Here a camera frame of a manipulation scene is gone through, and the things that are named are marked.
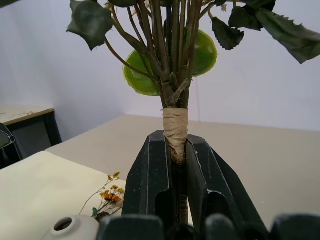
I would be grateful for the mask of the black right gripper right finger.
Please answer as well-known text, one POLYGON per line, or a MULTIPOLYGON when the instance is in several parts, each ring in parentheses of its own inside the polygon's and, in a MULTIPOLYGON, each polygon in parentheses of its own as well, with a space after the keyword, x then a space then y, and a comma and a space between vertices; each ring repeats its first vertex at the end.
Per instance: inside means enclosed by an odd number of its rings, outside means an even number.
POLYGON ((215 214, 230 220, 239 233, 268 231, 237 173, 204 138, 188 135, 186 171, 187 196, 197 231, 215 214))

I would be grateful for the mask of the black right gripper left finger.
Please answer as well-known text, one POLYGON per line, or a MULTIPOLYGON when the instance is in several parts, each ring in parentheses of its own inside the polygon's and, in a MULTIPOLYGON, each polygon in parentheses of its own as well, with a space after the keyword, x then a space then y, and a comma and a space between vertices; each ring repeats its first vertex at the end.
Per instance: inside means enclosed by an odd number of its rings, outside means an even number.
POLYGON ((125 185, 124 215, 159 217, 173 224, 173 193, 169 150, 163 131, 150 134, 133 163, 125 185))

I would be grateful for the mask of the green leafy flower bouquet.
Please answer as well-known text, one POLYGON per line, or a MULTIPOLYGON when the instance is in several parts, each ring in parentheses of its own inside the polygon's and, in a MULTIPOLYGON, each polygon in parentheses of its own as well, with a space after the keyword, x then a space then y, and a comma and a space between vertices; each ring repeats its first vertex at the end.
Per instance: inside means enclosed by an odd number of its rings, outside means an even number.
POLYGON ((107 33, 115 28, 133 47, 135 63, 123 67, 135 73, 129 85, 146 96, 159 96, 163 134, 172 183, 172 225, 187 224, 192 217, 188 199, 187 153, 189 96, 197 66, 213 66, 214 50, 201 54, 197 39, 200 20, 213 6, 233 3, 228 22, 212 16, 212 30, 219 45, 233 50, 245 29, 265 29, 300 63, 320 56, 320 33, 274 13, 276 0, 70 0, 67 31, 80 36, 90 49, 108 45, 107 33))

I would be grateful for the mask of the orange yellow flower bouquet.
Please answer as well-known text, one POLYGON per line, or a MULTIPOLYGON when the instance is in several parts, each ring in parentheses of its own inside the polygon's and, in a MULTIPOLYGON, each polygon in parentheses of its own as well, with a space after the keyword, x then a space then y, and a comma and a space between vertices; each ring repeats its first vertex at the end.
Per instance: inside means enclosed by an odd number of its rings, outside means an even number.
POLYGON ((84 202, 78 215, 83 213, 92 198, 99 198, 99 204, 91 208, 89 216, 95 219, 98 223, 103 218, 111 217, 112 215, 120 212, 124 205, 125 188, 114 184, 114 182, 120 180, 120 176, 121 173, 119 171, 113 174, 108 174, 105 184, 84 202))

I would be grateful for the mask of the white ceramic vase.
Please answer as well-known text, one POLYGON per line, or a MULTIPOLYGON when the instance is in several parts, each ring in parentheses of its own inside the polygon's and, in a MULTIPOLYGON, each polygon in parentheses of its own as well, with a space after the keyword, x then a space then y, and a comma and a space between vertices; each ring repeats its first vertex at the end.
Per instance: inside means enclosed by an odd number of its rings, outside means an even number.
POLYGON ((41 240, 96 240, 99 223, 89 215, 73 215, 60 219, 41 240))

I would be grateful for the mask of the cream table mat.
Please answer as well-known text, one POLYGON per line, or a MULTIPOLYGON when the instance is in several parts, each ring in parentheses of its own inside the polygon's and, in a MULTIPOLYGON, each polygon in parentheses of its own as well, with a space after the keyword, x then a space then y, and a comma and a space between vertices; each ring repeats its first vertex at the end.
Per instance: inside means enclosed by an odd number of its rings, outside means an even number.
MULTIPOLYGON (((0 240, 41 240, 76 216, 108 175, 42 151, 0 170, 0 240)), ((81 215, 99 205, 92 198, 81 215)))

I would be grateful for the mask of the wooden side table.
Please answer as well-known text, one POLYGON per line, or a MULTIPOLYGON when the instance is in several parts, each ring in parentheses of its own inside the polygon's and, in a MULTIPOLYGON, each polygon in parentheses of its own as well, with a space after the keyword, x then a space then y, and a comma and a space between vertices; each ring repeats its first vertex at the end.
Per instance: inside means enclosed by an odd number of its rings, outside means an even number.
POLYGON ((62 143, 52 107, 0 104, 0 127, 6 127, 13 143, 0 149, 0 168, 62 143))

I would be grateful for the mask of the dark chair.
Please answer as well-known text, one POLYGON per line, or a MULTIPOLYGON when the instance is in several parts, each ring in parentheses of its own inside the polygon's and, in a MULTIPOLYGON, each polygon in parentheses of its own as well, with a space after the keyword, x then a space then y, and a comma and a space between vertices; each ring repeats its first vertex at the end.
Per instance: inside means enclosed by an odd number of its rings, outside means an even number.
POLYGON ((15 124, 7 126, 0 122, 0 170, 22 160, 22 155, 13 134, 16 130, 15 124))

